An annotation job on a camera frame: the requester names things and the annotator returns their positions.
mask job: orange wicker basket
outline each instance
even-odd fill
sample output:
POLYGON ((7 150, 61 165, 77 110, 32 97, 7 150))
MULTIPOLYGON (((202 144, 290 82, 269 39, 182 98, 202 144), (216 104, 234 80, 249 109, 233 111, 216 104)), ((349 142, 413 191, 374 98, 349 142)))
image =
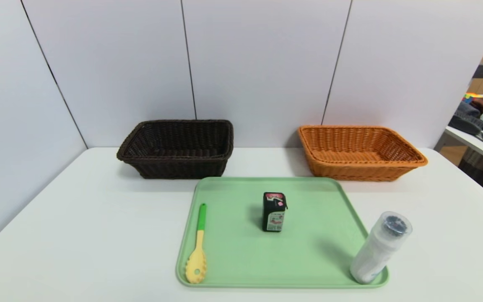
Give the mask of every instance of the orange wicker basket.
POLYGON ((378 126, 301 126, 314 176, 393 181, 428 160, 395 131, 378 126))

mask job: yellow spoon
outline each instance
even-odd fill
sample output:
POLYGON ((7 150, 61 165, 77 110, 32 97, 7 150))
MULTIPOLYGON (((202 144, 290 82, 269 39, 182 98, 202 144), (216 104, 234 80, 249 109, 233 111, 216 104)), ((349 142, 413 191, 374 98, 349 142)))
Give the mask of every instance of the yellow spoon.
POLYGON ((197 243, 186 264, 186 278, 190 283, 201 283, 206 275, 206 256, 203 250, 205 238, 206 204, 199 208, 199 221, 197 222, 197 243))

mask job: bottle cap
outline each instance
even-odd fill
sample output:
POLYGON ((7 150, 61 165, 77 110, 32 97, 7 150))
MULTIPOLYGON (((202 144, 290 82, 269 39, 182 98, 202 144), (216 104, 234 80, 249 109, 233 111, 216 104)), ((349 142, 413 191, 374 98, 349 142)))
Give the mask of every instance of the bottle cap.
POLYGON ((384 212, 372 227, 376 239, 389 249, 398 249, 412 231, 409 220, 395 212, 384 212))

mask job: small box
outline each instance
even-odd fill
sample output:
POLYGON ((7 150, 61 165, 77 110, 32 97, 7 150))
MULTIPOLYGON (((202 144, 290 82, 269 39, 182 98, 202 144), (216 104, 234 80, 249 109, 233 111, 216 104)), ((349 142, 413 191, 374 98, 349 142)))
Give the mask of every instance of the small box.
POLYGON ((262 230, 280 232, 287 209, 286 196, 278 192, 266 192, 263 197, 262 230))

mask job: basket rim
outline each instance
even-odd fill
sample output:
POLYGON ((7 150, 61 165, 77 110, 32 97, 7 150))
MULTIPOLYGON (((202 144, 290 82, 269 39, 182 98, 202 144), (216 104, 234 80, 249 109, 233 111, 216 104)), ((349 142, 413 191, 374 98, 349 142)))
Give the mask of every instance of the basket rim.
POLYGON ((217 162, 222 160, 228 160, 232 155, 232 150, 234 149, 234 127, 229 120, 225 119, 206 119, 206 120, 173 120, 173 119, 162 119, 162 120, 148 120, 145 122, 140 122, 130 134, 124 139, 122 145, 117 151, 117 159, 125 163, 146 163, 146 162, 217 162), (212 124, 220 123, 226 124, 228 131, 226 134, 227 146, 225 153, 214 155, 214 156, 130 156, 125 155, 128 147, 133 142, 134 137, 139 132, 139 130, 146 124, 160 124, 165 122, 177 122, 180 124, 212 124))
POLYGON ((317 163, 324 164, 328 167, 362 167, 362 168, 418 168, 422 166, 426 166, 428 164, 428 159, 418 151, 411 143, 409 143, 406 139, 404 139, 400 134, 396 131, 392 130, 391 128, 383 127, 383 126, 361 126, 361 125, 306 125, 301 126, 298 128, 299 138, 301 139, 301 143, 303 143, 303 149, 305 149, 305 154, 311 157, 317 163), (420 157, 420 160, 416 161, 326 161, 319 159, 316 155, 314 155, 313 150, 310 148, 309 142, 305 135, 303 134, 303 130, 311 129, 311 128, 363 128, 363 129, 379 129, 379 130, 387 130, 392 135, 396 136, 406 147, 412 149, 420 157))

